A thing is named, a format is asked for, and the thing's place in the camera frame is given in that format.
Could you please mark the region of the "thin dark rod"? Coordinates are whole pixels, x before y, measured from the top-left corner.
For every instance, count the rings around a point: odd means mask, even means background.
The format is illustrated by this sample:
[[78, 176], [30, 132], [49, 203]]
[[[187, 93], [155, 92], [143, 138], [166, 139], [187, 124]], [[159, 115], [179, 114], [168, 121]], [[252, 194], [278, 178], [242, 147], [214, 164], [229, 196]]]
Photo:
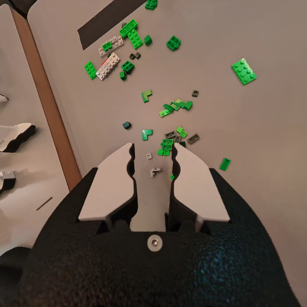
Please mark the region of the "thin dark rod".
[[36, 211], [40, 210], [44, 205], [46, 205], [49, 201], [51, 201], [53, 199], [53, 197], [48, 198], [43, 204], [41, 204]]

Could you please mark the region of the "white desk with wooden edge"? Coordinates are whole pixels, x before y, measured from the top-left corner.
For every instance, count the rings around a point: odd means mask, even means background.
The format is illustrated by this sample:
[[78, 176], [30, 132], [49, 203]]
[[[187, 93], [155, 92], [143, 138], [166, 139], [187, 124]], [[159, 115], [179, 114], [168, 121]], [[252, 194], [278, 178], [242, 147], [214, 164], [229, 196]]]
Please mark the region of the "white desk with wooden edge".
[[[28, 21], [1, 5], [1, 125], [31, 123], [36, 133], [15, 153], [1, 152], [1, 171], [14, 171], [1, 194], [1, 255], [31, 248], [53, 211], [81, 176]], [[53, 197], [40, 210], [36, 209]]]

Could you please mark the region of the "grey desk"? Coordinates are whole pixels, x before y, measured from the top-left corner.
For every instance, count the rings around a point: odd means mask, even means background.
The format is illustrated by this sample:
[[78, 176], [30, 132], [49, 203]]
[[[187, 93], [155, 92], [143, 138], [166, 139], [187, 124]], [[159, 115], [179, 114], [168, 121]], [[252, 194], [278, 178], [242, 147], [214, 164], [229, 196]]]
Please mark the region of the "grey desk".
[[[306, 1], [158, 1], [83, 50], [78, 29], [110, 2], [37, 1], [27, 16], [81, 175], [134, 143], [132, 229], [165, 230], [172, 161], [157, 151], [178, 126], [186, 138], [197, 133], [187, 149], [255, 211], [306, 306]], [[107, 60], [114, 65], [107, 77], [91, 79], [85, 65], [99, 69], [107, 58], [100, 44], [132, 19], [152, 44], [135, 50], [125, 38]], [[166, 46], [173, 35], [181, 40], [174, 52]], [[242, 58], [257, 76], [246, 85], [232, 69]], [[128, 60], [135, 67], [123, 81]], [[177, 99], [193, 105], [160, 117]]]

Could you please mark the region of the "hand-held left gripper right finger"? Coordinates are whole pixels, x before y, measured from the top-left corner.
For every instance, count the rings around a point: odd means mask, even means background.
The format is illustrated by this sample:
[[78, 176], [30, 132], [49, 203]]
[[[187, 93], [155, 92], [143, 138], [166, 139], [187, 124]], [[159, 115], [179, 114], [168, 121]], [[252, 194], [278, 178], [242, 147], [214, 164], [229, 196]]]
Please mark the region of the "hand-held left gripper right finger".
[[173, 224], [191, 221], [195, 231], [201, 232], [207, 221], [229, 223], [230, 216], [207, 164], [178, 143], [172, 146], [172, 162], [169, 216]]

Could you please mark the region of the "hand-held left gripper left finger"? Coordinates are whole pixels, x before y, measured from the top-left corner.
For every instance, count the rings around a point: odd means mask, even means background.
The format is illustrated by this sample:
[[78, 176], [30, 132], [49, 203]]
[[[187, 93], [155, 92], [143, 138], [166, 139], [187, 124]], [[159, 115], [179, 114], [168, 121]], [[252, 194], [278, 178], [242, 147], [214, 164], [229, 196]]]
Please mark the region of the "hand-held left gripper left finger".
[[111, 230], [119, 221], [127, 224], [138, 210], [134, 143], [127, 143], [97, 167], [78, 220], [102, 221]]

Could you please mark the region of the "scatter of toy bricks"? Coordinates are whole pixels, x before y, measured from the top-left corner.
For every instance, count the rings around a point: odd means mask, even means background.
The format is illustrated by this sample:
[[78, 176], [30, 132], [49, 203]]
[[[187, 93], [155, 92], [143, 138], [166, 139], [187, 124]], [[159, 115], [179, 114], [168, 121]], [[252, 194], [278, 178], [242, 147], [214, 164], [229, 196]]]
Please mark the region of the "scatter of toy bricks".
[[[157, 7], [158, 1], [157, 0], [148, 0], [145, 3], [145, 9], [146, 10], [154, 10]], [[127, 23], [122, 23], [121, 29], [119, 30], [119, 36], [114, 36], [113, 38], [107, 40], [105, 43], [100, 44], [98, 52], [100, 57], [106, 57], [106, 60], [104, 63], [99, 67], [99, 69], [95, 70], [94, 66], [91, 62], [88, 62], [85, 65], [85, 69], [87, 69], [87, 72], [91, 79], [94, 79], [95, 77], [98, 77], [100, 80], [104, 80], [107, 77], [107, 73], [111, 72], [113, 69], [113, 64], [107, 64], [107, 60], [111, 60], [111, 56], [114, 55], [114, 50], [116, 48], [119, 48], [120, 46], [124, 45], [125, 38], [128, 37], [129, 41], [131, 42], [133, 48], [137, 50], [140, 48], [143, 44], [146, 46], [150, 46], [152, 44], [152, 38], [150, 35], [147, 35], [144, 38], [144, 41], [140, 38], [139, 34], [137, 33], [138, 23], [135, 21], [135, 19], [132, 19], [131, 21]], [[169, 50], [172, 52], [176, 51], [181, 44], [181, 40], [176, 37], [175, 35], [171, 36], [171, 38], [166, 42], [166, 46]], [[125, 81], [127, 79], [127, 75], [130, 75], [133, 71], [135, 65], [130, 61], [125, 61], [121, 65], [121, 72], [120, 72], [120, 78], [121, 80]], [[234, 63], [232, 65], [232, 69], [239, 78], [240, 82], [243, 85], [246, 85], [253, 80], [257, 78], [256, 74], [248, 64], [245, 58], [240, 59], [238, 62]], [[152, 90], [147, 90], [142, 92], [142, 99], [144, 103], [147, 103], [149, 101], [149, 96], [152, 95]], [[174, 110], [178, 111], [180, 108], [190, 110], [193, 103], [192, 101], [184, 102], [181, 99], [177, 99], [175, 102], [171, 102], [170, 104], [164, 104], [164, 110], [159, 112], [160, 117], [165, 117], [169, 114], [171, 114]], [[178, 128], [176, 130], [180, 137], [184, 138], [187, 136], [187, 133], [184, 132], [182, 128]], [[166, 155], [168, 156], [171, 151], [171, 147], [166, 149], [159, 149], [158, 155]], [[231, 160], [224, 158], [220, 170], [226, 171], [229, 167]]]

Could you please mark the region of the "black tape strip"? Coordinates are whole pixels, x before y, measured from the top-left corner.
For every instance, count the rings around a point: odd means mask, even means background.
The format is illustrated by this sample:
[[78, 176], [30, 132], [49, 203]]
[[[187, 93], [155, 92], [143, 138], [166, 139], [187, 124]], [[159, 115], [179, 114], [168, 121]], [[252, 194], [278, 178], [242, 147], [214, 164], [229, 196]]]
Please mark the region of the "black tape strip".
[[145, 0], [113, 0], [110, 2], [78, 29], [82, 49], [88, 48], [145, 2]]

